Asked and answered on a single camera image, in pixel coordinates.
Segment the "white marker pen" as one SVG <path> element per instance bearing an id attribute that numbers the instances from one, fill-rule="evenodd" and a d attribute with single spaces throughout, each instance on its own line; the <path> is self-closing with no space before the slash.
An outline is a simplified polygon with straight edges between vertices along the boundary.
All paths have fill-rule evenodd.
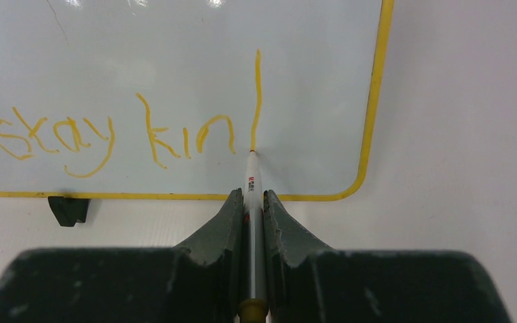
<path id="1" fill-rule="evenodd" d="M 238 315 L 241 322 L 265 322 L 269 312 L 265 264 L 263 190 L 259 160 L 251 150 L 243 186 L 241 283 Z"/>

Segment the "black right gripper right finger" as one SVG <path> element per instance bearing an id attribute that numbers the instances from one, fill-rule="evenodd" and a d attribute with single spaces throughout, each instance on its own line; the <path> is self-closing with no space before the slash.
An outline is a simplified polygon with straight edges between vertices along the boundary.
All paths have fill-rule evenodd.
<path id="1" fill-rule="evenodd" d="M 274 322 L 509 322 L 491 277 L 456 250 L 337 250 L 264 193 Z"/>

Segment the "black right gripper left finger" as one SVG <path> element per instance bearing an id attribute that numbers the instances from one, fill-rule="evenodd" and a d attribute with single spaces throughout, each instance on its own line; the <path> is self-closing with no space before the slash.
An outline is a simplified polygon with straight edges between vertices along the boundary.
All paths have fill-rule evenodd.
<path id="1" fill-rule="evenodd" d="M 171 248 L 41 248 L 0 277 L 0 322 L 233 322 L 242 192 Z"/>

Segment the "yellow framed whiteboard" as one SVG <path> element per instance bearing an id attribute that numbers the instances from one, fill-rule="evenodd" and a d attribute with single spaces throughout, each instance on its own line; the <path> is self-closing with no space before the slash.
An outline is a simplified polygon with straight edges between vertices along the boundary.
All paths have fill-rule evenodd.
<path id="1" fill-rule="evenodd" d="M 0 197 L 289 201 L 368 168 L 392 1 L 0 1 Z"/>

